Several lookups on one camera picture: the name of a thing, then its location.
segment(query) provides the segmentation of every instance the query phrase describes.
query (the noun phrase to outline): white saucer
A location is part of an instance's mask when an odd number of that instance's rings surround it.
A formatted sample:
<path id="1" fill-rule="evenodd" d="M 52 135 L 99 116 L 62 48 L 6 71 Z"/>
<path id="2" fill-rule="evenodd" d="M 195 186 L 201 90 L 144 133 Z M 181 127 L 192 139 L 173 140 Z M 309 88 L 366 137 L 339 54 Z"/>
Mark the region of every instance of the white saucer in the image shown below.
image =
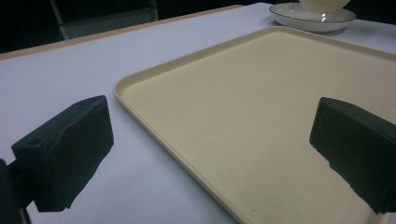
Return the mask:
<path id="1" fill-rule="evenodd" d="M 309 32 L 330 32 L 342 29 L 356 19 L 346 9 L 331 13 L 317 13 L 305 9 L 300 3 L 284 3 L 270 7 L 271 15 L 278 23 Z"/>

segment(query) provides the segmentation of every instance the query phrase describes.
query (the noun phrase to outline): white tabletop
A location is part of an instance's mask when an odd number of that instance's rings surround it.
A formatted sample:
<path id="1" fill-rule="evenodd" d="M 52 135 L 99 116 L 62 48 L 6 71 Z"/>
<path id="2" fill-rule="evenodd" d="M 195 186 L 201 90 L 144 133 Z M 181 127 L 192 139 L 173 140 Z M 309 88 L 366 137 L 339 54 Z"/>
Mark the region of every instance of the white tabletop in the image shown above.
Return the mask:
<path id="1" fill-rule="evenodd" d="M 235 223 L 123 109 L 113 95 L 122 77 L 196 50 L 277 25 L 259 3 L 0 61 L 0 158 L 10 146 L 74 102 L 105 95 L 115 145 L 62 213 L 33 223 Z M 353 21 L 328 37 L 396 53 L 396 26 Z"/>

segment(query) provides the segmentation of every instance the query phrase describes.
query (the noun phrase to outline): cup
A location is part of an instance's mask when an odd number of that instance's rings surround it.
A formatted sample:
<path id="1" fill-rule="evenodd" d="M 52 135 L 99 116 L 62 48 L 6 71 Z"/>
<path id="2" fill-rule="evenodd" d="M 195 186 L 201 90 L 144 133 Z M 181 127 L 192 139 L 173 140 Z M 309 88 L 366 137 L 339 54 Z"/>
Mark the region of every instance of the cup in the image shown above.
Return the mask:
<path id="1" fill-rule="evenodd" d="M 333 12 L 343 8 L 350 0 L 299 0 L 306 9 L 319 13 Z"/>

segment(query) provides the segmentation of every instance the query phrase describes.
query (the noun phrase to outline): brown edge trim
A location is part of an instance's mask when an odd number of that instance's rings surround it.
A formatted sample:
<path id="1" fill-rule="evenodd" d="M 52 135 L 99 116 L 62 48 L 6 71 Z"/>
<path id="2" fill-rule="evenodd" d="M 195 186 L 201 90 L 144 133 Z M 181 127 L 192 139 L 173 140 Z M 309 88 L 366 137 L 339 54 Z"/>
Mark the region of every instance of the brown edge trim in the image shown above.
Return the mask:
<path id="1" fill-rule="evenodd" d="M 170 19 L 166 19 L 166 20 L 152 21 L 152 22 L 148 22 L 148 23 L 144 23 L 144 24 L 139 24 L 136 26 L 121 28 L 121 29 L 114 30 L 114 31 L 103 32 L 103 33 L 96 34 L 96 35 L 87 35 L 87 36 L 69 39 L 69 40 L 65 40 L 65 41 L 61 41 L 61 42 L 51 43 L 48 45 L 32 47 L 29 49 L 19 49 L 19 50 L 0 54 L 0 61 L 6 60 L 6 59 L 17 58 L 17 57 L 21 57 L 21 56 L 25 56 L 25 55 L 29 55 L 29 54 L 34 54 L 34 53 L 38 53 L 38 52 L 43 52 L 43 51 L 47 51 L 47 50 L 59 49 L 59 48 L 67 47 L 67 46 L 72 46 L 72 45 L 100 39 L 100 38 L 105 38 L 105 37 L 109 37 L 109 36 L 113 36 L 113 35 L 119 35 L 119 34 L 123 34 L 123 33 L 132 32 L 135 30 L 141 30 L 144 28 L 161 25 L 161 24 L 165 24 L 168 22 L 172 22 L 172 21 L 181 21 L 181 20 L 185 20 L 188 18 L 199 17 L 199 16 L 204 16 L 207 14 L 226 11 L 226 10 L 234 9 L 237 7 L 242 7 L 242 5 L 232 5 L 232 6 L 228 6 L 228 7 L 220 7 L 220 8 L 210 9 L 207 11 L 196 12 L 196 13 L 191 13 L 191 14 L 184 15 L 184 16 L 174 17 L 174 18 L 170 18 Z"/>

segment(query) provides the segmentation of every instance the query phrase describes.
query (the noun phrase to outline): tray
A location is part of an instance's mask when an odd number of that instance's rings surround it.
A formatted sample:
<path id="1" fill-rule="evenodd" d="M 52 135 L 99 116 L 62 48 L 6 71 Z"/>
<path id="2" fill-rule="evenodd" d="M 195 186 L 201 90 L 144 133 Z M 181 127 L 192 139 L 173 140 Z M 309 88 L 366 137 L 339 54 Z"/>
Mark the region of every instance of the tray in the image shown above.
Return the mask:
<path id="1" fill-rule="evenodd" d="M 271 27 L 120 80 L 114 93 L 241 223 L 386 223 L 308 142 L 318 100 L 396 123 L 396 55 Z"/>

